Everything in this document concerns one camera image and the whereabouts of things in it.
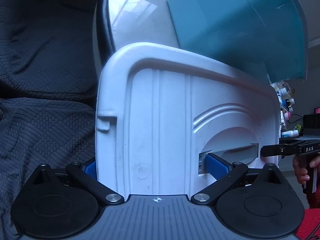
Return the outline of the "person's right hand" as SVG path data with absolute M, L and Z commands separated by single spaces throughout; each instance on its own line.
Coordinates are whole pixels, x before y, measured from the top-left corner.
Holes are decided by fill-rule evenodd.
M 319 155 L 315 159 L 310 161 L 310 167 L 311 168 L 317 168 L 317 173 L 318 174 L 319 174 L 319 164 L 320 164 Z M 296 156 L 294 156 L 294 158 L 293 158 L 292 165 L 293 165 L 293 168 L 294 168 L 294 171 L 295 171 L 295 176 L 297 178 L 297 181 L 301 185 L 306 184 L 309 181 L 310 177 L 308 175 L 307 169 L 300 165 L 299 159 Z

